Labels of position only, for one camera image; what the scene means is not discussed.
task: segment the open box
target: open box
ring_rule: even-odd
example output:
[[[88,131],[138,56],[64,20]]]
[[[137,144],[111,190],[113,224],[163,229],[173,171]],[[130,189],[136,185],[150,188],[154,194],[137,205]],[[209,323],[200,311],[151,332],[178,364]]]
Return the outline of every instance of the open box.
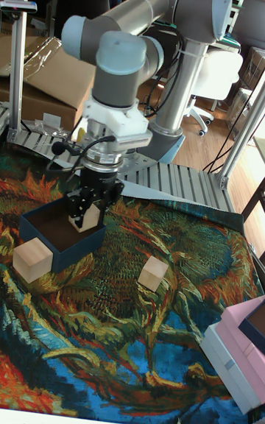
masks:
[[[52,252],[52,271],[62,272],[85,255],[99,249],[106,227],[98,226],[78,233],[68,221],[66,201],[59,198],[21,215],[19,236],[23,241],[39,238]]]

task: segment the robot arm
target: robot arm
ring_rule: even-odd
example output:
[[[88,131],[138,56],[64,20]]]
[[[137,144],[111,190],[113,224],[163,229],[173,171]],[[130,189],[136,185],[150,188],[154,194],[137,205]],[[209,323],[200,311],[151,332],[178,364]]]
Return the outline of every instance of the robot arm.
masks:
[[[79,226],[93,201],[101,204],[103,217],[108,205],[117,200],[122,190],[117,171],[128,149],[151,148],[152,157],[159,160],[164,146],[167,150],[174,146],[208,45],[224,35],[231,3],[232,0],[127,0],[93,20],[68,19],[62,33],[64,50],[96,64],[94,87],[83,112],[88,121],[80,152],[84,169],[79,189],[68,194],[71,217]],[[165,88],[163,109],[148,129],[148,121],[137,108],[136,92],[160,68],[163,52],[156,40],[133,35],[160,17],[177,25],[185,40],[185,53],[180,73],[172,68],[169,74],[169,79],[177,78]],[[112,141],[96,143],[108,136]]]
[[[232,0],[126,0],[93,20],[68,19],[62,44],[68,54],[95,65],[104,33],[112,30],[139,35],[163,16],[166,22],[177,25],[186,39],[209,45],[224,36],[231,4]]]

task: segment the desk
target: desk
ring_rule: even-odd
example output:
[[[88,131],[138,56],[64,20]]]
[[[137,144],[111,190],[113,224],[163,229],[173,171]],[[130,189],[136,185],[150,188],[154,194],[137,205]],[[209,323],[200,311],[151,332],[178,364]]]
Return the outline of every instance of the desk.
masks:
[[[199,347],[226,305],[262,294],[240,215],[124,197],[99,251],[28,285],[12,268],[19,215],[66,189],[45,165],[0,151],[0,408],[247,424]],[[169,264],[155,294],[137,283],[150,255]]]

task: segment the wooden block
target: wooden block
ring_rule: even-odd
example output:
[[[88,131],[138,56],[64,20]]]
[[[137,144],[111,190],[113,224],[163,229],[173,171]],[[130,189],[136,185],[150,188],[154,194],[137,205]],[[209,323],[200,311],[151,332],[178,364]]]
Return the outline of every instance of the wooden block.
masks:
[[[166,274],[167,269],[167,264],[159,261],[151,255],[140,273],[138,282],[141,285],[144,285],[147,289],[156,292],[164,275]]]
[[[75,224],[74,218],[69,217],[68,220],[76,228],[78,233],[83,233],[83,231],[90,230],[92,227],[98,225],[99,215],[99,209],[92,203],[91,207],[85,212],[82,227],[78,227]]]
[[[13,251],[13,267],[27,283],[52,270],[53,253],[38,238],[31,239]]]

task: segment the metal pole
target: metal pole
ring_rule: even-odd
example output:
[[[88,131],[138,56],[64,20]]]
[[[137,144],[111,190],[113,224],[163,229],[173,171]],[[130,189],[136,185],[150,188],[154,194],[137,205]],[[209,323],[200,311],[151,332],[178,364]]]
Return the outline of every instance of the metal pole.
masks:
[[[241,132],[238,134],[238,138],[236,139],[236,142],[234,143],[227,160],[225,161],[225,164],[223,165],[222,169],[218,174],[216,174],[216,179],[218,183],[220,184],[220,187],[223,189],[227,188],[229,177],[232,173],[233,168],[235,167],[237,161],[239,160],[244,147],[246,146],[247,142],[249,141],[250,137],[260,124],[262,118],[264,117],[265,113],[265,81],[258,92],[258,95],[254,101],[254,104],[252,106],[252,110],[250,111],[250,114],[248,115],[245,124],[241,130]]]
[[[10,74],[10,129],[7,136],[7,140],[9,142],[14,142],[16,135],[21,130],[21,103],[26,26],[27,14],[23,12],[19,20],[17,20],[13,24],[12,30]]]
[[[170,83],[165,87],[161,105],[163,102],[165,104],[159,111],[154,124],[151,125],[157,133],[174,135],[180,129],[181,121],[187,110],[188,101],[192,95],[207,49],[208,44],[186,41],[180,75],[172,90],[172,84]],[[176,68],[174,67],[169,75],[169,79],[172,78],[172,81],[174,79],[172,76],[174,76],[175,72]]]

